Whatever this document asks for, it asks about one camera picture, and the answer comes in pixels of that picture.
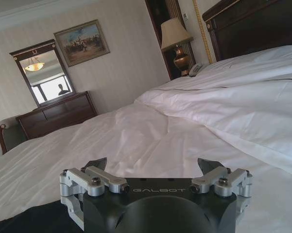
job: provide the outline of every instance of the dark wooden headboard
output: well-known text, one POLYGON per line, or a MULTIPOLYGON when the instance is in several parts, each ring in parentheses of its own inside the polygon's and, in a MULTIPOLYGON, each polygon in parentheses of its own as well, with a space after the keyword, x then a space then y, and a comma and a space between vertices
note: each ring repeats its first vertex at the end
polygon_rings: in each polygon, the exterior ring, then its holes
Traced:
POLYGON ((292 45, 292 0, 221 0, 203 20, 217 61, 292 45))

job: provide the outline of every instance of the logo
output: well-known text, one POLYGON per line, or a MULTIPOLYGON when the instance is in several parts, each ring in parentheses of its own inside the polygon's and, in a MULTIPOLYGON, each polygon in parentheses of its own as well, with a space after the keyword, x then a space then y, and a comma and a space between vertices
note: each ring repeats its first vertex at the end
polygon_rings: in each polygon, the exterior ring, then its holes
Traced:
POLYGON ((184 192, 185 188, 160 188, 157 190, 148 189, 148 188, 135 188, 133 192, 142 193, 142 192, 150 192, 150 193, 176 193, 176 192, 184 192))

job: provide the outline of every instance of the painting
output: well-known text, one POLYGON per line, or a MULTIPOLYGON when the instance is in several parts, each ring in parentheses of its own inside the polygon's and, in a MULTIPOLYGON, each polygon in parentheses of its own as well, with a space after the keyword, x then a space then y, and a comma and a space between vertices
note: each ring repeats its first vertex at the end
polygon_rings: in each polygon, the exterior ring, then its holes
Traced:
POLYGON ((110 53, 97 19, 54 35, 69 67, 110 53))

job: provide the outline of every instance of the screw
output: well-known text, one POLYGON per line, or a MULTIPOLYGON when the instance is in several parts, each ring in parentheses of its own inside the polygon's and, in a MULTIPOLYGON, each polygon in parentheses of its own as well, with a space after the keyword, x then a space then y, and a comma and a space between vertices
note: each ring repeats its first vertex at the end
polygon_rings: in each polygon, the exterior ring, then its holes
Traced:
POLYGON ((123 185, 122 187, 121 187, 121 191, 120 191, 120 193, 122 194, 122 193, 128 193, 130 191, 130 186, 129 185, 123 185))
POLYGON ((92 178, 92 184, 99 185, 101 183, 101 179, 99 177, 93 177, 92 178))
POLYGON ((222 184, 227 184, 228 180, 226 178, 219 178, 218 182, 222 185, 222 184))
POLYGON ((192 193, 199 193, 200 192, 200 187, 197 185, 191 185, 190 190, 192 193))

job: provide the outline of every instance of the wooden mirror frame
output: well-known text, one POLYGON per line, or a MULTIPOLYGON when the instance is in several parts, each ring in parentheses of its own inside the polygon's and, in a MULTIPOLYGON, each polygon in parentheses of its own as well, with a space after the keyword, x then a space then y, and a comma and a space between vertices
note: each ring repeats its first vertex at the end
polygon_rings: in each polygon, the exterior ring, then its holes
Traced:
POLYGON ((71 96, 71 95, 74 95, 75 94, 75 90, 74 90, 74 87, 73 87, 73 84, 68 76, 68 73, 67 73, 67 70, 64 66, 64 63, 58 53, 58 50, 56 48, 56 44, 55 44, 55 40, 52 39, 52 40, 48 40, 48 41, 45 41, 45 42, 42 42, 40 44, 36 44, 36 45, 33 45, 33 46, 30 46, 30 47, 27 47, 27 48, 24 48, 24 49, 21 49, 21 50, 17 50, 17 51, 14 51, 14 52, 11 52, 10 55, 14 58, 16 64, 17 64, 17 67, 19 68, 19 71, 20 73, 22 74, 24 80, 25 80, 25 83, 31 93, 31 95, 33 96, 34 98, 34 101, 35 103, 37 104, 38 107, 41 107, 41 106, 45 106, 45 105, 48 105, 52 102, 55 102, 55 101, 58 101, 60 99, 63 99, 63 98, 66 98, 68 96, 71 96), (45 52, 48 52, 48 51, 52 51, 54 50, 56 56, 57 56, 57 59, 62 67, 62 70, 65 74, 65 76, 67 77, 67 80, 69 81, 69 84, 71 86, 71 93, 68 93, 66 95, 63 95, 63 96, 59 96, 59 97, 56 97, 52 100, 48 100, 48 101, 45 101, 43 103, 39 103, 36 96, 34 95, 34 92, 31 88, 31 85, 29 83, 29 80, 27 78, 27 75, 25 74, 24 72, 24 69, 23 67, 21 66, 20 64, 20 61, 24 60, 24 59, 27 59, 27 58, 31 58, 33 56, 37 56, 39 54, 42 54, 42 53, 45 53, 45 52))

